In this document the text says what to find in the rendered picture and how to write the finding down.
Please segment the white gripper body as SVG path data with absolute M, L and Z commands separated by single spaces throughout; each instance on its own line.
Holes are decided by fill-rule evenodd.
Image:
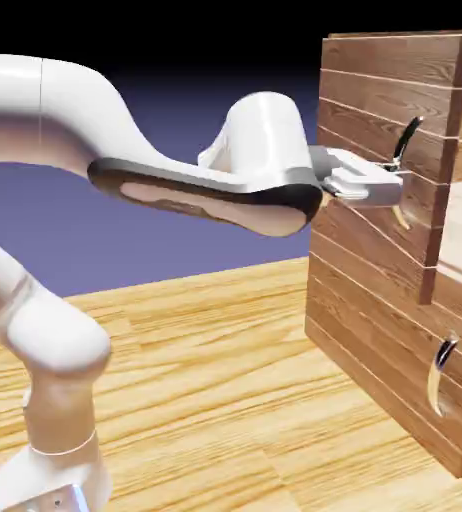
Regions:
M 352 207 L 390 207 L 400 202 L 403 179 L 350 151 L 327 148 L 331 172 L 325 190 Z

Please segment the wooden cabinet door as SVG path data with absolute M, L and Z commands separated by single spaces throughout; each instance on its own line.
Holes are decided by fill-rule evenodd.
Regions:
M 312 225 L 306 331 L 453 475 L 462 478 L 462 284 L 438 265 L 445 194 L 427 204 L 355 210 L 339 202 Z M 459 342 L 440 381 L 439 417 L 427 377 L 442 340 Z
M 404 202 L 447 206 L 437 258 L 462 279 L 462 32 L 336 34 L 324 40 L 317 139 L 371 160 L 392 160 L 409 122 L 424 122 L 400 170 Z

